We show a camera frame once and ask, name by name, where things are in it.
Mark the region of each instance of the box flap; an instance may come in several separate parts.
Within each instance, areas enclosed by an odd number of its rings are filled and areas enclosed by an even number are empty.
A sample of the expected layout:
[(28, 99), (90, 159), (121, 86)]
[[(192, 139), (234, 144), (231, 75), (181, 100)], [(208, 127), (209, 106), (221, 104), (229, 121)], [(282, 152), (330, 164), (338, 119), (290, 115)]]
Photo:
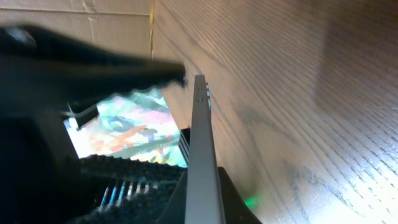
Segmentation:
[(149, 15), (151, 0), (0, 0), (0, 9)]

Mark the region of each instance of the cardboard box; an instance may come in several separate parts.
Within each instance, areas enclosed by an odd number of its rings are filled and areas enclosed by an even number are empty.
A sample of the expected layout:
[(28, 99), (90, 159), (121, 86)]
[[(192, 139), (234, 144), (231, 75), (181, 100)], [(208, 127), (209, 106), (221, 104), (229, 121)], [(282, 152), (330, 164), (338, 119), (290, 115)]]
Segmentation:
[(38, 24), (116, 52), (150, 57), (152, 0), (0, 0), (0, 26)]

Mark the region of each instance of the wooden surface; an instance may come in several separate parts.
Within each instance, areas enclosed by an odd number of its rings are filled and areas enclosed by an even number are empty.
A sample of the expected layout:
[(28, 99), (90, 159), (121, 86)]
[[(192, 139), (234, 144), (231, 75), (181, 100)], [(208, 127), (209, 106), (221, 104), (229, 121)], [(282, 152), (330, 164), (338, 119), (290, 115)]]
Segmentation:
[(205, 74), (218, 163), (263, 223), (398, 223), (396, 1), (159, 0), (154, 56), (190, 125)]

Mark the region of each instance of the green light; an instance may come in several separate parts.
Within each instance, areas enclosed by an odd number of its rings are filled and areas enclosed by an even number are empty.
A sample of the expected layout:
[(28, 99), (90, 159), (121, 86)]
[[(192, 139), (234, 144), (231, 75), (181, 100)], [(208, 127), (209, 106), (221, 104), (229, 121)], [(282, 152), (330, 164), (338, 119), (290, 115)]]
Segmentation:
[(257, 199), (254, 198), (254, 197), (251, 197), (251, 198), (246, 199), (246, 200), (244, 201), (244, 203), (246, 204), (246, 206), (247, 206), (248, 208), (252, 208), (252, 207), (255, 207), (255, 206), (256, 206), (256, 204), (257, 204)]

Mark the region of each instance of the wooden table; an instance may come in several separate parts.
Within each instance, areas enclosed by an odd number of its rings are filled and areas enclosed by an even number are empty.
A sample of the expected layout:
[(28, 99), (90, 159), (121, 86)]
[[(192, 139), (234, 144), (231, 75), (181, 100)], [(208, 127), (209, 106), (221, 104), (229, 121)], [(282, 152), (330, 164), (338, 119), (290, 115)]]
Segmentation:
[(154, 56), (190, 125), (205, 74), (218, 163), (263, 223), (398, 223), (398, 3), (158, 0)]

